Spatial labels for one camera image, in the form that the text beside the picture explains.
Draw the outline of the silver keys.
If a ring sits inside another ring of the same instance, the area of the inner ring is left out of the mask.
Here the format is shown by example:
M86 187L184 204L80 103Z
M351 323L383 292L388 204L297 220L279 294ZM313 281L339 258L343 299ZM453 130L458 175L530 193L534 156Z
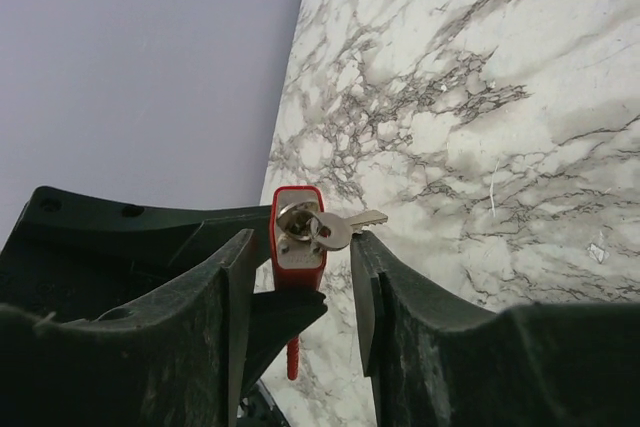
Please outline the silver keys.
M342 250L351 243L353 235L361 233L364 227L387 221L388 216L378 210L341 217L321 211L319 205L312 201L290 203L276 214L276 226L289 238L327 251Z

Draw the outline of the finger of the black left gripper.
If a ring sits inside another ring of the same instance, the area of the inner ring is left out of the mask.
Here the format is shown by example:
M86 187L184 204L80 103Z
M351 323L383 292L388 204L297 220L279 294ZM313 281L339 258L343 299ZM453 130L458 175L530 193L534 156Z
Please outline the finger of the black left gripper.
M323 293L312 290L252 295L242 396L256 384L290 340L327 312L325 299Z
M206 260L243 229L269 256L267 206L184 210L37 188L1 252L1 301L98 317Z

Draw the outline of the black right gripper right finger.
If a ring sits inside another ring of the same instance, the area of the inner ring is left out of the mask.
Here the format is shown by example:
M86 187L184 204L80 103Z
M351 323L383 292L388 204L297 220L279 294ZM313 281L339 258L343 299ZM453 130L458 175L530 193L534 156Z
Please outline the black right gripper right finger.
M639 307L534 303L494 313L350 246L360 356L381 426L635 426Z

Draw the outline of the red padlock with cable shackle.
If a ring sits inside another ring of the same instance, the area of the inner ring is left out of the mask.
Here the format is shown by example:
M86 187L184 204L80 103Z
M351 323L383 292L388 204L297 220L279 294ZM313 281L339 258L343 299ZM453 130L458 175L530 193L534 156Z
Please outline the red padlock with cable shackle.
M311 246L309 222L323 211L317 187L282 186L274 192L269 238L276 290L319 289L327 254Z

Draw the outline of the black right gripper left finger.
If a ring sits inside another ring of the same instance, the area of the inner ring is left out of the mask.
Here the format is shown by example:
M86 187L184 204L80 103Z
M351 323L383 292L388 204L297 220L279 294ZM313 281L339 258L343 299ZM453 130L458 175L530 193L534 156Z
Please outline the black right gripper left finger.
M244 229L162 286L95 320L1 308L5 426L232 426L241 397L243 305L254 233Z

